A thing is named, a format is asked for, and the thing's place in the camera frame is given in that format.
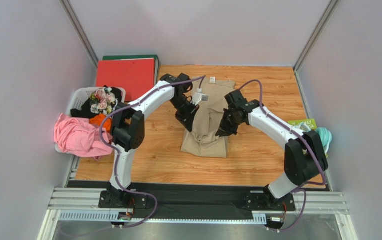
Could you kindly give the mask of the beige t-shirt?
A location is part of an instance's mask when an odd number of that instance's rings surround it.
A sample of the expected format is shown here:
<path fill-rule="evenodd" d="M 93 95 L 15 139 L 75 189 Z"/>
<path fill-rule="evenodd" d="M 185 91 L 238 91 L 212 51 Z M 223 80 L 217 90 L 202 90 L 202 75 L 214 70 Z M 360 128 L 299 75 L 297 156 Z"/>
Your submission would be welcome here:
<path fill-rule="evenodd" d="M 228 138 L 219 137 L 217 133 L 227 108 L 225 96 L 234 90 L 235 82 L 216 80 L 202 83 L 202 93 L 208 95 L 207 101 L 201 101 L 193 121 L 192 131 L 184 131 L 181 152 L 204 158 L 226 158 Z"/>

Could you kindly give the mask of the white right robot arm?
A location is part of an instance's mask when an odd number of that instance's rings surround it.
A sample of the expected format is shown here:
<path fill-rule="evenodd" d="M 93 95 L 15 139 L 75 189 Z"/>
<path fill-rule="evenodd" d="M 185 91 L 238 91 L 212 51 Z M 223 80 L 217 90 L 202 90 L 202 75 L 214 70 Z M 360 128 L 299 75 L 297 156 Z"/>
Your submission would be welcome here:
<path fill-rule="evenodd" d="M 236 135 L 241 124 L 256 128 L 284 149 L 284 172 L 263 189 L 262 202 L 267 207 L 277 206 L 294 190 L 309 183 L 328 169 L 327 158 L 320 135 L 316 131 L 304 132 L 292 127 L 272 114 L 258 100 L 248 101 L 241 91 L 225 96 L 227 108 L 216 135 Z"/>

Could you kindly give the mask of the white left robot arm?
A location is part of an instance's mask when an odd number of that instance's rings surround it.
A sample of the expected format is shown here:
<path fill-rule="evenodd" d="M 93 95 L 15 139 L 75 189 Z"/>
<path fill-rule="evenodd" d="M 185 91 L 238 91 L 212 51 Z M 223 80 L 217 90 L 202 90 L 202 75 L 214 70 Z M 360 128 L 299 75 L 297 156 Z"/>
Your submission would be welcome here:
<path fill-rule="evenodd" d="M 128 104 L 119 103 L 109 115 L 112 118 L 110 134 L 111 147 L 115 153 L 112 176 L 105 191 L 100 194 L 98 207 L 126 208 L 136 196 L 128 190 L 131 184 L 131 170 L 136 149 L 145 137 L 145 120 L 158 107 L 170 102 L 176 110 L 175 118 L 189 132 L 199 105 L 186 97 L 192 90 L 193 80 L 185 74 L 177 77 L 163 75 L 156 85 L 147 93 Z"/>

